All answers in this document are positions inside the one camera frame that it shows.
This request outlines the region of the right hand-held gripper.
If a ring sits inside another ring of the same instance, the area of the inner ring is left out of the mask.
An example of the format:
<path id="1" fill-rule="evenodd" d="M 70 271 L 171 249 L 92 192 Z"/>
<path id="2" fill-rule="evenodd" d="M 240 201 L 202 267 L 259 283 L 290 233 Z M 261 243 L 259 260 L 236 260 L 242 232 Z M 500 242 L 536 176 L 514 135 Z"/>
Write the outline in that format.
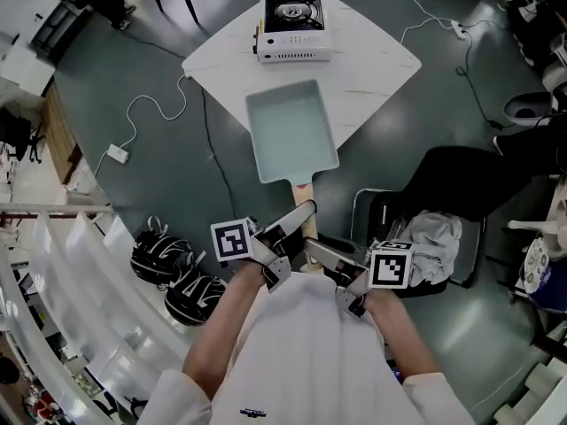
<path id="1" fill-rule="evenodd" d="M 319 240 L 305 240 L 304 250 L 334 274 L 339 308 L 351 316 L 362 316 L 366 294 L 371 290 L 404 290 L 408 287 L 414 244 L 383 241 L 366 250 L 364 263 L 334 250 Z"/>

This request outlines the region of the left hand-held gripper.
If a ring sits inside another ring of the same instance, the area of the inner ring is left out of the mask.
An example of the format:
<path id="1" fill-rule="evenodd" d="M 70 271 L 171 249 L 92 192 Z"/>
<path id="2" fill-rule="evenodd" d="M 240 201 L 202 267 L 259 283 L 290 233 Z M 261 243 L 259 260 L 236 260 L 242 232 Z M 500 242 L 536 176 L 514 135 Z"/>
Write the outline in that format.
<path id="1" fill-rule="evenodd" d="M 260 228 L 252 218 L 211 225 L 216 258 L 221 263 L 251 261 L 261 266 L 269 292 L 291 277 L 292 261 L 303 251 L 303 236 L 317 237 L 317 205 L 307 200 L 292 216 Z"/>

